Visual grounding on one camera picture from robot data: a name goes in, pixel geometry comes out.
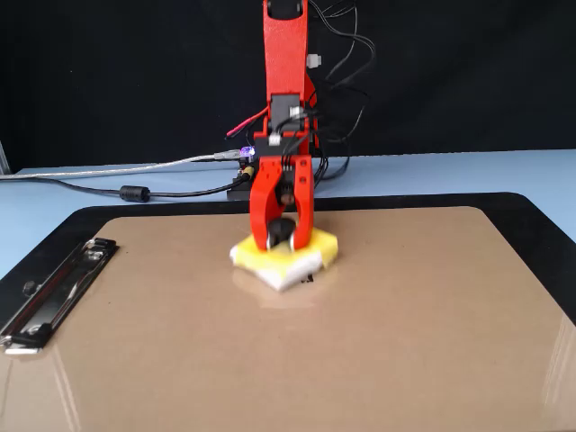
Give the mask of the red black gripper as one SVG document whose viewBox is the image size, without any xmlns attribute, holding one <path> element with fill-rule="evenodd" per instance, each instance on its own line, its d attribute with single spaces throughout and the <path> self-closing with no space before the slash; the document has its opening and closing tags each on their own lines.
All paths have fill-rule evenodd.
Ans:
<svg viewBox="0 0 576 432">
<path fill-rule="evenodd" d="M 314 224 L 312 148 L 312 135 L 302 130 L 272 132 L 255 139 L 258 171 L 250 191 L 249 216 L 251 233 L 259 249 L 267 250 L 268 223 L 282 215 L 284 206 L 293 204 L 298 222 L 292 233 L 292 249 L 309 244 Z"/>
</svg>

